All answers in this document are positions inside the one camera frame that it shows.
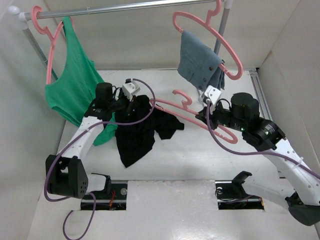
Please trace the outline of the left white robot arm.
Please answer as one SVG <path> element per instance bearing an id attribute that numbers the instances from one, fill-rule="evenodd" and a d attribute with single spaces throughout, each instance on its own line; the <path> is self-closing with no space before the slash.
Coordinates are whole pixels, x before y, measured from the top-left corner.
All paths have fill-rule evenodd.
<path id="1" fill-rule="evenodd" d="M 99 83 L 95 98 L 85 111 L 82 121 L 68 144 L 56 155 L 49 155 L 45 161 L 46 179 L 44 196 L 54 202 L 49 195 L 57 195 L 56 201 L 68 198 L 81 199 L 93 192 L 100 198 L 111 194 L 110 177 L 99 173 L 89 173 L 85 157 L 95 139 L 109 125 L 113 113 L 121 110 L 129 112 L 133 108 L 136 94 L 140 91 L 140 79 L 129 78 L 114 96 L 111 83 Z"/>

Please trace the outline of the black t shirt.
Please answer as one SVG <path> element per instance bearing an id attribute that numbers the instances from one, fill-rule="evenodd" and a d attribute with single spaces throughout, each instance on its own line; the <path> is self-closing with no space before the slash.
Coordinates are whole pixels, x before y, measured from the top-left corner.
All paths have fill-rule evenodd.
<path id="1" fill-rule="evenodd" d="M 132 123 L 145 117 L 151 110 L 150 98 L 139 95 L 130 113 L 117 111 L 114 119 L 118 123 Z M 183 131 L 185 124 L 170 113 L 154 108 L 143 122 L 134 125 L 119 125 L 115 138 L 120 160 L 125 168 L 130 167 L 153 149 L 155 133 L 161 140 L 169 140 L 176 131 Z"/>

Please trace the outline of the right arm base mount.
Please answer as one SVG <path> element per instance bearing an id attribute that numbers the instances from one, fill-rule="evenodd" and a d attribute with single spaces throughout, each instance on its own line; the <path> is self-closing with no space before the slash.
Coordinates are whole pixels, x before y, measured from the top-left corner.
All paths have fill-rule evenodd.
<path id="1" fill-rule="evenodd" d="M 242 186 L 252 176 L 242 171 L 231 180 L 215 181 L 215 197 L 219 210 L 264 210 L 262 198 L 247 194 Z"/>

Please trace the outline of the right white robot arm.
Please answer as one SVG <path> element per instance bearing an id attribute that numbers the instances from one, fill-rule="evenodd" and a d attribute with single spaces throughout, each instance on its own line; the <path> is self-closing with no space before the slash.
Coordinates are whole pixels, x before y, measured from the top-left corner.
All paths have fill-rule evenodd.
<path id="1" fill-rule="evenodd" d="M 231 181 L 231 191 L 237 199 L 249 196 L 265 198 L 284 209 L 301 224 L 312 226 L 320 221 L 320 176 L 300 157 L 285 133 L 271 120 L 260 117 L 259 101 L 249 93 L 235 93 L 224 108 L 221 92 L 204 92 L 201 100 L 206 106 L 196 118 L 206 123 L 212 132 L 219 126 L 241 132 L 243 140 L 254 152 L 262 155 L 288 180 L 291 187 L 268 184 L 254 178 L 252 173 L 240 172 Z"/>

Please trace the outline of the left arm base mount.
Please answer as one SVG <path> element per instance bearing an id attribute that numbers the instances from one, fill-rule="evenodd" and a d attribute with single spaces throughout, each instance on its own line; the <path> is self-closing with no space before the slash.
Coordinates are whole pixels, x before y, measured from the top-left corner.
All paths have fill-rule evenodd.
<path id="1" fill-rule="evenodd" d="M 127 208 L 128 181 L 112 180 L 109 175 L 88 175 L 88 193 L 96 199 L 96 211 L 125 211 Z"/>

